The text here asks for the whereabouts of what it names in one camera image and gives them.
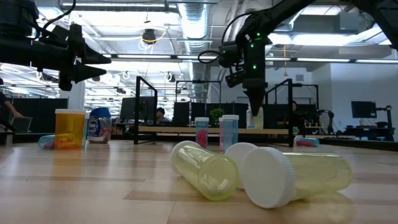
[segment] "black cable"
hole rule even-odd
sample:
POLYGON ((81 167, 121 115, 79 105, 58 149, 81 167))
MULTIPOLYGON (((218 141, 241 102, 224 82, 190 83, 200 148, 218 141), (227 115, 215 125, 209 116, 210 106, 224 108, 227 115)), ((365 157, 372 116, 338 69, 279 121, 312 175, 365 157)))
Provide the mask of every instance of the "black cable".
POLYGON ((253 12, 247 12, 247 13, 244 13, 244 14, 241 14, 241 15, 238 15, 237 17, 235 17, 235 18, 228 24, 228 26, 226 26, 226 29, 224 30, 223 37, 221 38, 221 43, 224 42, 224 38, 225 38, 226 31, 229 29, 229 27, 230 27, 236 20, 238 20, 240 17, 248 16, 248 15, 251 15, 251 14, 253 14, 253 12))
POLYGON ((222 54, 219 53, 218 51, 215 51, 215 50, 205 50, 204 52, 200 52, 200 54, 198 55, 198 61, 199 61, 200 63, 213 63, 213 62, 215 62, 215 61, 218 60, 218 57, 219 57, 219 56, 222 56, 222 54), (218 56, 217 56, 216 58, 214 58, 214 59, 209 60, 209 61, 207 61, 207 60, 204 61, 204 60, 200 59, 200 56, 202 56, 202 55, 204 55, 204 54, 207 54, 207 53, 214 53, 214 54, 217 54, 218 56))
POLYGON ((43 29, 47 29, 47 27, 48 27, 50 24, 52 24, 53 22, 56 22, 56 21, 58 21, 58 20, 64 18, 65 16, 69 15, 69 14, 75 9, 75 7, 76 7, 76 0, 73 0, 72 7, 71 7, 68 11, 64 12, 62 15, 60 15, 60 16, 54 18, 54 19, 49 20, 49 21, 43 26, 43 29))

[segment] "yellow plastic tube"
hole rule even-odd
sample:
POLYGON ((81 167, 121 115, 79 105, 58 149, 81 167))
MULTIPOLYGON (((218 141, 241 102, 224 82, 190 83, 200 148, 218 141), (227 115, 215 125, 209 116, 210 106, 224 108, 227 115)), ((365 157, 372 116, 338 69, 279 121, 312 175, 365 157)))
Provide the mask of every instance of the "yellow plastic tube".
POLYGON ((234 161, 195 142, 178 143, 172 150, 171 162, 173 170, 207 199, 227 199, 236 189, 238 168, 234 161))
POLYGON ((244 158, 241 178, 252 202, 277 208, 292 200, 343 190, 353 177, 347 161, 336 154, 282 153, 258 147, 244 158))

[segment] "pill bottle lid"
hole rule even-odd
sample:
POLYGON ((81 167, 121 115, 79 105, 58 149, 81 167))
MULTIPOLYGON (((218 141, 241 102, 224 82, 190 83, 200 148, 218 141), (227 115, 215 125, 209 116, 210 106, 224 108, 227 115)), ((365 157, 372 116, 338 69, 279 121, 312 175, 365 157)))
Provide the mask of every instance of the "pill bottle lid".
POLYGON ((70 110, 70 109, 56 109, 55 114, 81 114, 86 115, 85 111, 81 110, 70 110))
POLYGON ((294 196, 293 167, 277 149, 258 147, 250 151, 244 158, 241 178, 251 201, 262 208, 282 207, 294 196))
POLYGON ((227 114, 227 115, 223 115, 223 119, 236 119, 236 120, 239 120, 239 115, 227 114))
POLYGON ((209 122, 209 118, 195 118, 195 122, 197 121, 207 121, 209 122))
POLYGON ((185 146, 196 146, 196 147, 200 147, 200 145, 196 142, 193 141, 182 141, 178 144, 176 144, 173 149, 172 152, 170 153, 170 161, 172 162, 172 168, 174 170, 174 172, 178 173, 177 169, 175 168, 175 163, 174 163, 174 158, 175 158, 175 154, 178 152, 179 149, 181 149, 182 147, 185 146))
MULTIPOLYGON (((230 146, 226 151, 225 155, 228 156, 230 159, 235 161, 239 173, 242 172, 243 161, 246 155, 252 151, 253 149, 257 148, 256 145, 247 143, 247 142, 239 142, 230 146)), ((243 189, 243 183, 239 182, 238 187, 243 189)))

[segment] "metal frame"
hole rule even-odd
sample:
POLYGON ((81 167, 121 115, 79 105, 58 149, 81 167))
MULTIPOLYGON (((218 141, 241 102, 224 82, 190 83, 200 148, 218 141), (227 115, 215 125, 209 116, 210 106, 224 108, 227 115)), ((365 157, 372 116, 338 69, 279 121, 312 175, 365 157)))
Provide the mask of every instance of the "metal frame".
POLYGON ((203 83, 218 83, 220 86, 220 93, 219 93, 219 103, 221 106, 221 81, 202 81, 202 80, 192 80, 192 81, 175 81, 175 102, 177 102, 177 91, 178 91, 178 84, 179 83, 192 83, 192 84, 203 84, 203 83))
MULTIPOLYGON (((266 106, 268 106, 268 94, 272 91, 276 92, 276 89, 280 86, 287 85, 287 106, 288 106, 288 118, 289 121, 293 120, 293 80, 291 78, 286 79, 280 84, 276 84, 273 88, 266 91, 266 106)), ((293 125, 289 122, 289 136, 288 136, 289 147, 293 147, 294 135, 293 135, 293 125)))
MULTIPOLYGON (((149 84, 144 78, 141 76, 137 76, 136 78, 136 103, 134 107, 134 144, 138 144, 138 137, 139 137, 139 97, 140 97, 140 91, 141 91, 141 81, 144 82, 149 89, 154 91, 154 97, 155 97, 155 108, 154 112, 156 111, 157 107, 157 90, 149 84)), ((154 124, 156 125, 156 113, 154 113, 154 124)))
MULTIPOLYGON (((301 84, 301 83, 294 83, 293 87, 303 87, 303 86, 314 86, 315 87, 315 94, 317 98, 317 110, 319 110, 319 86, 318 85, 311 85, 311 84, 301 84)), ((275 91, 275 104, 277 104, 277 92, 275 91)))

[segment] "potted plant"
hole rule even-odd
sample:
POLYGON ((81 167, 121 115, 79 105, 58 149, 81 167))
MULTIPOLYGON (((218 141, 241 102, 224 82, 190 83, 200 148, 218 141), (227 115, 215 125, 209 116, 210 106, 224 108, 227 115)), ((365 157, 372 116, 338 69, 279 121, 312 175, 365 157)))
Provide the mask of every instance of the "potted plant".
POLYGON ((210 111, 210 116, 213 118, 214 125, 218 128, 218 125, 220 124, 218 122, 219 118, 224 115, 224 110, 221 108, 214 109, 210 111))

